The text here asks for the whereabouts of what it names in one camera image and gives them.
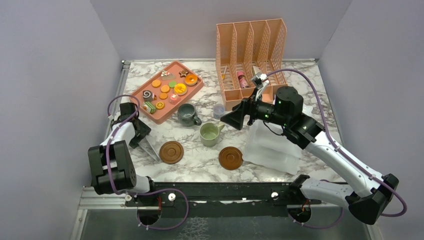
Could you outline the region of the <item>yellow frosted donut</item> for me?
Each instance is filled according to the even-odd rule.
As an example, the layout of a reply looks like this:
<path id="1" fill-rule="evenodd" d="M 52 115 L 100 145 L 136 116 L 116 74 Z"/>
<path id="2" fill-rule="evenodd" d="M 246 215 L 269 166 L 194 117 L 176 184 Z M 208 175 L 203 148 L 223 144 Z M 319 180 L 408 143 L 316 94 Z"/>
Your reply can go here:
<path id="1" fill-rule="evenodd" d="M 177 83 L 174 88 L 174 93 L 178 96 L 183 96 L 187 93 L 188 88 L 184 83 Z"/>

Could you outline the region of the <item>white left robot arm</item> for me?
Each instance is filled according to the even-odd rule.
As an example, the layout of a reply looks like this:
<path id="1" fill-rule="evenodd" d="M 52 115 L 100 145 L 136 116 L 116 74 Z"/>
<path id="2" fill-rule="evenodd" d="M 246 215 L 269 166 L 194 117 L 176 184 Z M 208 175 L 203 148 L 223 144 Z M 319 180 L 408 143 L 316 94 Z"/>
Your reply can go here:
<path id="1" fill-rule="evenodd" d="M 110 133 L 97 146 L 88 149 L 91 186 L 98 195 L 135 193 L 144 205 L 157 200 L 154 182 L 149 176 L 140 176 L 131 158 L 129 148 L 137 148 L 151 132 L 139 119 L 140 102 L 119 105 L 120 115 L 112 121 Z"/>

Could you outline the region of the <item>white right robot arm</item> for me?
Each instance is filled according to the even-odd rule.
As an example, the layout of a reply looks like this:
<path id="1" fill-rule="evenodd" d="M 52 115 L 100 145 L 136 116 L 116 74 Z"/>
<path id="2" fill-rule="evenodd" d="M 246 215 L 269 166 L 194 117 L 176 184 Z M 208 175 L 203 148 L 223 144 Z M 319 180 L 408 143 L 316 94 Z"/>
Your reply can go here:
<path id="1" fill-rule="evenodd" d="M 368 225 L 383 216 L 384 209 L 397 195 L 399 180 L 396 176 L 382 175 L 336 144 L 325 122 L 317 122 L 302 112 L 303 97 L 294 87 L 280 87 L 273 104 L 259 97 L 260 92 L 255 89 L 220 120 L 237 130 L 242 129 L 245 116 L 249 116 L 249 125 L 255 120 L 276 124 L 282 128 L 283 137 L 324 161 L 347 182 L 343 187 L 300 175 L 288 187 L 292 202 L 320 200 L 331 203 L 347 208 L 356 219 Z"/>

